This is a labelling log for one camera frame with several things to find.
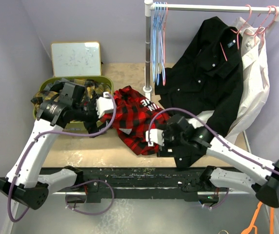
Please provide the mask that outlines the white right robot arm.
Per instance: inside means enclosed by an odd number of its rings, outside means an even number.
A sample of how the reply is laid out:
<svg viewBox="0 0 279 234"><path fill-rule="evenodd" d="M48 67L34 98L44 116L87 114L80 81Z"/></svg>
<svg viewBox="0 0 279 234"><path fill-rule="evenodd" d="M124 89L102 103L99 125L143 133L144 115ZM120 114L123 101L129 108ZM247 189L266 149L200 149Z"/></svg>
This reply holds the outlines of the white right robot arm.
<svg viewBox="0 0 279 234"><path fill-rule="evenodd" d="M236 171L207 166L200 176L206 191L231 188L255 195L273 208L279 208L279 160L272 162L245 151L205 127L194 128L181 115L174 115L162 132L163 156L173 157L177 168L187 168L203 156L220 159Z"/></svg>

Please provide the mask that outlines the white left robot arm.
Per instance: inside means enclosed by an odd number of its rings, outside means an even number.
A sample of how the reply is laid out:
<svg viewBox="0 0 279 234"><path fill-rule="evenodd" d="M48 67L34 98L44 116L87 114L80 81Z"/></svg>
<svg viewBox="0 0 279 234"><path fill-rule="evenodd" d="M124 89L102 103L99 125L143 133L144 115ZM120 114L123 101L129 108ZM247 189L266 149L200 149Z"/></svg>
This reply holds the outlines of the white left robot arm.
<svg viewBox="0 0 279 234"><path fill-rule="evenodd" d="M60 93L43 100L37 111L32 133L19 159L5 177L0 177L0 192L9 201L17 201L37 210L47 197L63 188L79 191L84 185L83 171L66 166L59 172L44 177L42 165L58 134L71 121L96 126L96 92L87 93L84 86L66 82Z"/></svg>

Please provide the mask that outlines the pink wire hanger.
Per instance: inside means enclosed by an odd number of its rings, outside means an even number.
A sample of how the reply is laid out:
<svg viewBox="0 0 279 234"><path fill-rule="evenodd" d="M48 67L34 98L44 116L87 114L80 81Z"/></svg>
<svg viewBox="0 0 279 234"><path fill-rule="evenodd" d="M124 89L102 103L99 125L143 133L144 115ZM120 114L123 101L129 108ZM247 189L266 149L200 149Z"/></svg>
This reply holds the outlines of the pink wire hanger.
<svg viewBox="0 0 279 234"><path fill-rule="evenodd" d="M165 4L165 14L164 14L164 21L162 25L162 84L163 86L166 85L166 76L165 76L165 61L166 61L166 42L165 42L165 31L166 31L166 21L167 21L167 15L168 15L168 7L167 2L164 2Z"/></svg>

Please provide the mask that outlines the red black plaid shirt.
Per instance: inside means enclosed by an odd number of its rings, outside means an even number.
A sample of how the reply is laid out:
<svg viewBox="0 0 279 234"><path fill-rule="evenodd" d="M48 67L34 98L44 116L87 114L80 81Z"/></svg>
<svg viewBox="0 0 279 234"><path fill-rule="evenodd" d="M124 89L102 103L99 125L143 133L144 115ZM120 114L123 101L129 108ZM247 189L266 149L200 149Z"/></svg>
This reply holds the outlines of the red black plaid shirt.
<svg viewBox="0 0 279 234"><path fill-rule="evenodd" d="M114 92L117 106L115 120L112 128L122 142L136 155L152 155L158 152L159 146L149 146L145 133L154 116L157 116L152 129L165 124L170 118L167 113L158 115L162 108L147 99L131 86L126 86Z"/></svg>

